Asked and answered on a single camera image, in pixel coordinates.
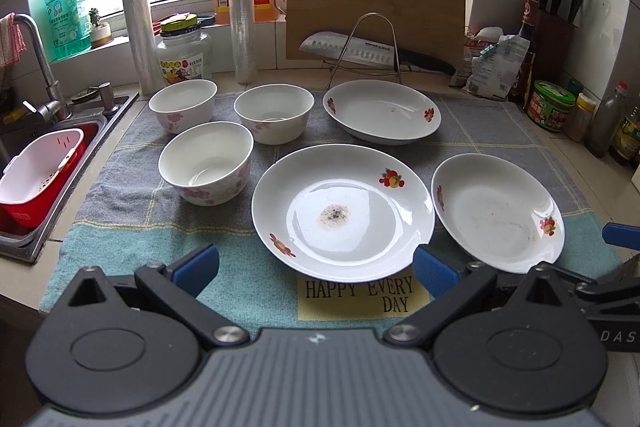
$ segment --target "plastic wrap roll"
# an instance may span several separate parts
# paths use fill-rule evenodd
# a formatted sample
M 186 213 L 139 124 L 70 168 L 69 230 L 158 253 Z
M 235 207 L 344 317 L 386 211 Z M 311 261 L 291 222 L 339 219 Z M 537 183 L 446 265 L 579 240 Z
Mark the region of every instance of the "plastic wrap roll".
M 142 94 L 154 94 L 166 86 L 156 59 L 156 40 L 148 0 L 122 0 L 129 45 Z
M 229 0 L 229 19 L 236 82 L 251 84 L 258 74 L 255 60 L 254 0 Z

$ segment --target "potted plant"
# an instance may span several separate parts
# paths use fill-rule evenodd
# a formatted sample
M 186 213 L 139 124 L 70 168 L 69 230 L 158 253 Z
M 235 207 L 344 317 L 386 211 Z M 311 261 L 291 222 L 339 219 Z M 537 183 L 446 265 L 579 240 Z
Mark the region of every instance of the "potted plant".
M 91 21 L 91 48 L 98 48 L 107 42 L 113 41 L 111 26 L 108 22 L 100 22 L 100 14 L 97 8 L 89 10 L 89 20 Z

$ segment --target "metal stand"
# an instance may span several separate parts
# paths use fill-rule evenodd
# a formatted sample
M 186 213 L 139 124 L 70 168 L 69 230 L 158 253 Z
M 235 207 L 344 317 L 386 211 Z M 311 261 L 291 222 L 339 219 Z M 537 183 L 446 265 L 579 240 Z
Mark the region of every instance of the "metal stand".
M 358 24 L 360 24 L 360 22 L 363 19 L 366 19 L 367 17 L 372 16 L 372 15 L 376 16 L 376 17 L 380 17 L 381 19 L 384 19 L 385 21 L 387 21 L 389 23 L 389 26 L 391 27 L 391 34 L 393 35 L 393 38 L 394 38 L 394 53 L 396 54 L 396 68 L 398 68 L 398 84 L 400 84 L 402 86 L 402 76 L 400 74 L 400 59 L 398 58 L 398 43 L 396 42 L 396 30 L 394 29 L 394 26 L 391 23 L 391 21 L 389 19 L 387 19 L 384 15 L 382 15 L 380 13 L 377 13 L 377 12 L 371 12 L 371 13 L 365 13 L 362 17 L 360 17 L 358 19 L 358 21 L 356 22 L 355 26 L 353 27 L 353 30 L 351 30 L 351 35 L 349 35 L 349 38 L 344 43 L 342 51 L 340 52 L 340 56 L 338 57 L 338 61 L 335 63 L 333 68 L 331 68 L 331 77 L 329 77 L 329 83 L 326 85 L 326 89 L 327 90 L 330 89 L 331 83 L 334 81 L 335 71 L 337 71 L 338 68 L 340 68 L 341 70 L 344 70 L 344 71 L 350 71 L 351 73 L 365 74 L 365 73 L 361 73 L 360 71 L 353 71 L 353 70 L 350 70 L 348 68 L 341 67 L 340 61 L 344 57 L 344 53 L 347 50 L 347 48 L 349 47 L 349 42 L 351 42 L 351 38 L 353 37 L 353 34 L 355 33 L 356 29 L 358 28 Z M 366 75 L 370 75 L 370 76 L 387 76 L 387 75 L 394 74 L 394 73 L 366 73 Z

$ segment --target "pink cloth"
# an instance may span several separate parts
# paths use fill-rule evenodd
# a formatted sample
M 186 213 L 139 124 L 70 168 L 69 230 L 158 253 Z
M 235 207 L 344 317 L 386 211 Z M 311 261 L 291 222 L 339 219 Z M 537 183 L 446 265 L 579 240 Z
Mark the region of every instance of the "pink cloth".
M 20 60 L 20 54 L 27 49 L 18 25 L 14 23 L 15 13 L 0 19 L 0 70 Z

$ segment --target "countertop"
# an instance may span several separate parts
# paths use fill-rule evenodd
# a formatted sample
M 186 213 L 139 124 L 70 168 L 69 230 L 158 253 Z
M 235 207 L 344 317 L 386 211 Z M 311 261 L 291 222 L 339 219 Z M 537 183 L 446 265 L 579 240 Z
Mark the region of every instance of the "countertop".
M 328 77 L 329 72 L 326 69 L 266 70 L 260 71 L 258 81 L 248 88 L 263 84 L 286 83 L 296 84 L 309 90 L 324 90 Z M 334 85 L 354 78 L 363 77 L 340 71 L 334 79 Z M 247 88 L 236 83 L 233 73 L 217 74 L 213 80 L 218 84 L 219 94 L 242 92 Z M 448 78 L 438 74 L 407 73 L 403 76 L 403 80 L 406 85 L 427 92 L 468 96 L 459 89 L 448 87 Z M 122 86 L 115 89 L 116 94 L 136 90 L 137 86 Z M 145 107 L 146 102 L 146 99 L 141 97 L 133 103 L 92 158 L 58 217 L 37 263 L 28 266 L 9 259 L 0 259 L 0 320 L 20 329 L 33 331 L 38 327 L 42 320 L 38 313 L 38 305 L 58 261 L 60 245 L 102 166 L 126 133 L 129 125 Z M 630 168 L 623 168 L 608 155 L 602 159 L 595 158 L 585 147 L 571 141 L 563 134 L 551 134 L 532 122 L 529 123 L 535 133 L 540 136 L 543 144 L 567 170 L 602 224 L 607 221 L 617 221 L 640 226 L 640 212 L 638 212 L 640 194 L 631 183 L 633 172 Z M 631 254 L 624 249 L 619 249 L 619 252 L 623 260 L 628 259 Z

